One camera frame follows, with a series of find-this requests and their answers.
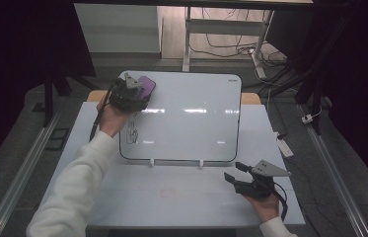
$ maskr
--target person's right arm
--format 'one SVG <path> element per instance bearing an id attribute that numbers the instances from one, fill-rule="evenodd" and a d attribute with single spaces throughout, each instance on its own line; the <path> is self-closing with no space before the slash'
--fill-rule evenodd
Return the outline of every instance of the person's right arm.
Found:
<path id="1" fill-rule="evenodd" d="M 285 227 L 279 216 L 279 200 L 271 195 L 263 199 L 254 199 L 244 196 L 258 214 L 262 224 L 259 226 L 264 237 L 297 237 Z"/>

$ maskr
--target sleeve cuff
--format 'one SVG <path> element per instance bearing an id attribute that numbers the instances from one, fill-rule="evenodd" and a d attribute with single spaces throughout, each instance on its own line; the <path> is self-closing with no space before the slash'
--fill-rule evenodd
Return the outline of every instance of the sleeve cuff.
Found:
<path id="1" fill-rule="evenodd" d="M 291 236 L 280 216 L 264 222 L 259 226 L 263 236 Z"/>
<path id="2" fill-rule="evenodd" d="M 118 142 L 103 131 L 98 131 L 89 142 L 89 146 L 111 157 L 118 150 Z"/>

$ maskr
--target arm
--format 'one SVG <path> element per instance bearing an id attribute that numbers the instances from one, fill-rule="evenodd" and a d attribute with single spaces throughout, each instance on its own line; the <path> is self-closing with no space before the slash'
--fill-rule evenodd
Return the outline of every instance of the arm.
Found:
<path id="1" fill-rule="evenodd" d="M 291 234 L 279 216 L 279 200 L 271 195 L 264 199 L 244 196 L 252 205 L 262 224 L 259 226 L 264 237 L 296 237 Z"/>
<path id="2" fill-rule="evenodd" d="M 105 107 L 101 131 L 89 144 L 79 148 L 76 159 L 57 177 L 47 200 L 27 228 L 28 236 L 85 236 L 89 212 L 110 158 L 118 150 L 118 144 L 112 138 L 129 116 L 110 105 Z"/>

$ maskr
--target power strip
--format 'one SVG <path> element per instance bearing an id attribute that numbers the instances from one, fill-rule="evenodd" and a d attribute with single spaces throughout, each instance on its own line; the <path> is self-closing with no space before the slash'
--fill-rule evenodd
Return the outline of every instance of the power strip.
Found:
<path id="1" fill-rule="evenodd" d="M 279 150 L 282 153 L 282 156 L 284 158 L 288 158 L 294 155 L 294 153 L 292 152 L 292 150 L 289 148 L 289 146 L 287 145 L 287 143 L 284 141 L 284 139 L 278 139 L 278 135 L 279 133 L 276 131 L 274 132 L 275 134 L 275 139 L 276 139 L 276 144 L 279 147 Z"/>

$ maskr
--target plug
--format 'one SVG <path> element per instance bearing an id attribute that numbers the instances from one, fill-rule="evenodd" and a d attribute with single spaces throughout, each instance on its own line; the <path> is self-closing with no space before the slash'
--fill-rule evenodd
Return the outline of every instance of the plug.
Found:
<path id="1" fill-rule="evenodd" d="M 301 117 L 301 120 L 303 121 L 303 124 L 307 124 L 307 123 L 311 122 L 313 120 L 313 118 L 312 118 L 311 115 L 307 115 L 307 116 Z"/>

